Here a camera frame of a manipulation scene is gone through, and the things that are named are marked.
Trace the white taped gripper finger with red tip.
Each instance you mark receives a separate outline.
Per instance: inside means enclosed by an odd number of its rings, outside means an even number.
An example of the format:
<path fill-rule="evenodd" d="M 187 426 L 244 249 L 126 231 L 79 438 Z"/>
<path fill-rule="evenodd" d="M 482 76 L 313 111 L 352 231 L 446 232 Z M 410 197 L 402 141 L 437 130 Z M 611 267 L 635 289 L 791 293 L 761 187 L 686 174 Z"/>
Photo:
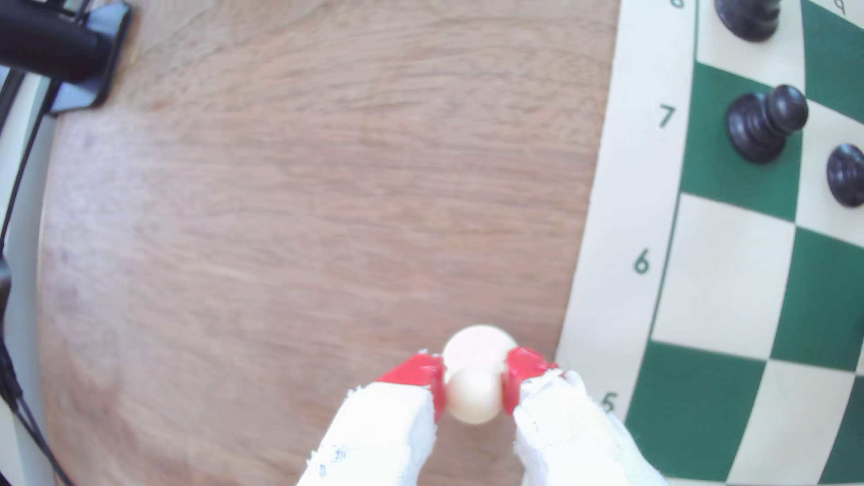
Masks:
<path fill-rule="evenodd" d="M 351 390 L 298 485 L 416 485 L 444 414 L 446 366 L 419 352 Z"/>
<path fill-rule="evenodd" d="M 578 372 L 525 347 L 508 351 L 504 363 L 504 410 L 530 485 L 668 485 Z"/>

